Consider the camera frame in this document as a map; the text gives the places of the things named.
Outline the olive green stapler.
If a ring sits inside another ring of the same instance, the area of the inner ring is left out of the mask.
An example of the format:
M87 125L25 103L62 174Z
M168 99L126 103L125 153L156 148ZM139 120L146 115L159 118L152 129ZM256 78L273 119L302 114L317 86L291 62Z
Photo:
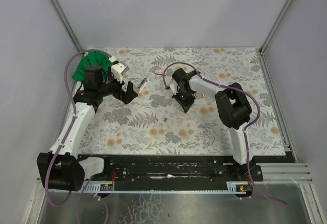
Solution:
M149 80L147 78L144 78L139 85L136 86L136 92L139 94L148 84Z

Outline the staple strip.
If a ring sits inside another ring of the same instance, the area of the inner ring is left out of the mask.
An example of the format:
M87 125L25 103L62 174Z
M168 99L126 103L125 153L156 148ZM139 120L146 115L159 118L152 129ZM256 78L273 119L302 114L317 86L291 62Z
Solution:
M194 93L193 96L195 97L195 99L202 99L202 98L205 98L205 95L202 94L202 93Z

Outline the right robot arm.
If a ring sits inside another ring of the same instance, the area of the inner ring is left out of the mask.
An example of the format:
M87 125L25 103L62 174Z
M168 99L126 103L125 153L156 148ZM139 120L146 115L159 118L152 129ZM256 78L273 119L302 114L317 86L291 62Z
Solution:
M243 129L249 124L252 108L242 87L238 83L221 86L200 77L196 71L186 73L182 68L176 70L170 85L175 99L187 113L195 101L195 93L213 98L216 102L221 122L228 128L233 146L233 159L239 165L252 160L253 155L246 145Z

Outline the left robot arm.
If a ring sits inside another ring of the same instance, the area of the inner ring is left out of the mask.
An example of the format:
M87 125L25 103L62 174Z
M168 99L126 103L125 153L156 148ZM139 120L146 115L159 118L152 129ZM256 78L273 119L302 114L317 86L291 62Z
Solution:
M125 83L123 76L129 70L125 63L115 63L107 73L98 66L85 69L84 81L73 96L73 112L49 152L41 152L37 166L46 189L79 191L85 179L104 170L104 159L90 156L78 160L78 149L86 128L104 97L113 96L124 104L138 96L132 82Z

